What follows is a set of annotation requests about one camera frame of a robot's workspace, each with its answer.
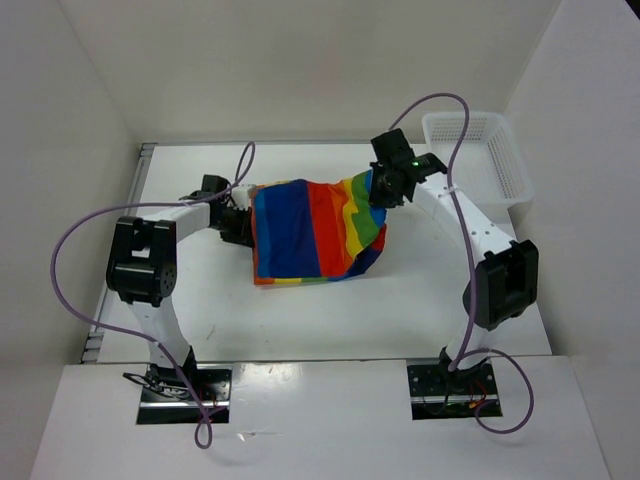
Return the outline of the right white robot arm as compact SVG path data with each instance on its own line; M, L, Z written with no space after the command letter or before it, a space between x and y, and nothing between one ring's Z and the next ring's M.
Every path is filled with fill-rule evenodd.
M462 294L468 320L438 359L440 385L460 393L489 355L489 333L536 302L539 250L494 224L454 185L451 170L436 155L414 153L402 130L383 133L371 145L370 204L386 209L414 204L463 249L471 267Z

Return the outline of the rainbow striped shorts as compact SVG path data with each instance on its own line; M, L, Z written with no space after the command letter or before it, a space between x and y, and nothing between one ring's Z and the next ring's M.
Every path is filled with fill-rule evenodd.
M251 196L256 285L334 282L364 274L385 247L386 210L369 204L370 170L337 183L262 185Z

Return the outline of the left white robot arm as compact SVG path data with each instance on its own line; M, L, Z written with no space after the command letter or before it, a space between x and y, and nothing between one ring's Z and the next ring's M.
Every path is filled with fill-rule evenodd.
M180 329L172 294L177 285L178 244L205 229L223 241L254 245L251 233L252 184L233 186L217 175L167 208L116 222L106 269L110 290L127 304L149 345L149 371L142 384L164 397L191 398L200 385L192 346Z

